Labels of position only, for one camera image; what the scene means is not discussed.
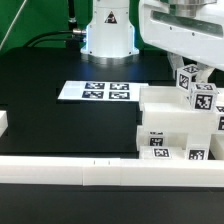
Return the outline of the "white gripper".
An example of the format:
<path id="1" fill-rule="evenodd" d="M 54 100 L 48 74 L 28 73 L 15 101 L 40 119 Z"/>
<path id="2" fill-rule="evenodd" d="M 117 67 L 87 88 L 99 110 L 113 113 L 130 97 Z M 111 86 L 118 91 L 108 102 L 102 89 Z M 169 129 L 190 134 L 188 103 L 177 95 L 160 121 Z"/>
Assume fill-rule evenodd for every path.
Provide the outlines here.
<path id="1" fill-rule="evenodd" d="M 173 79 L 183 57 L 199 62 L 198 83 L 224 71 L 224 0 L 140 0 L 138 15 L 143 42 L 168 52 Z"/>

